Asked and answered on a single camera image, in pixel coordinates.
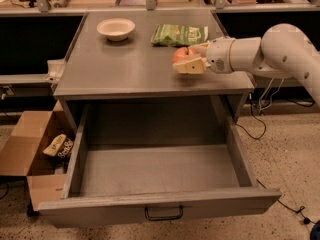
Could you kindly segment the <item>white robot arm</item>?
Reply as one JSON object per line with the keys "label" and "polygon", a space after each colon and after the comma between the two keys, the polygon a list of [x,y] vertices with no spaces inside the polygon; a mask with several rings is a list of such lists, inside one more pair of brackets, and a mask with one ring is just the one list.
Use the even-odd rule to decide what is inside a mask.
{"label": "white robot arm", "polygon": [[320,104],[320,52],[298,27],[282,23],[261,37],[220,37],[178,49],[172,58],[180,74],[218,74],[246,71],[253,75],[295,78]]}

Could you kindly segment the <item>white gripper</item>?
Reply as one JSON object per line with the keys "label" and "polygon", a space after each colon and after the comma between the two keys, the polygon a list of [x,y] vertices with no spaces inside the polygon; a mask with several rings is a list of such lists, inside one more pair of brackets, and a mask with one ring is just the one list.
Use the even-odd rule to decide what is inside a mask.
{"label": "white gripper", "polygon": [[230,52],[233,42],[233,38],[222,37],[212,42],[191,45],[189,49],[202,57],[206,56],[207,60],[202,57],[182,60],[174,63],[173,69],[179,74],[203,74],[210,66],[210,70],[218,74],[232,73]]}

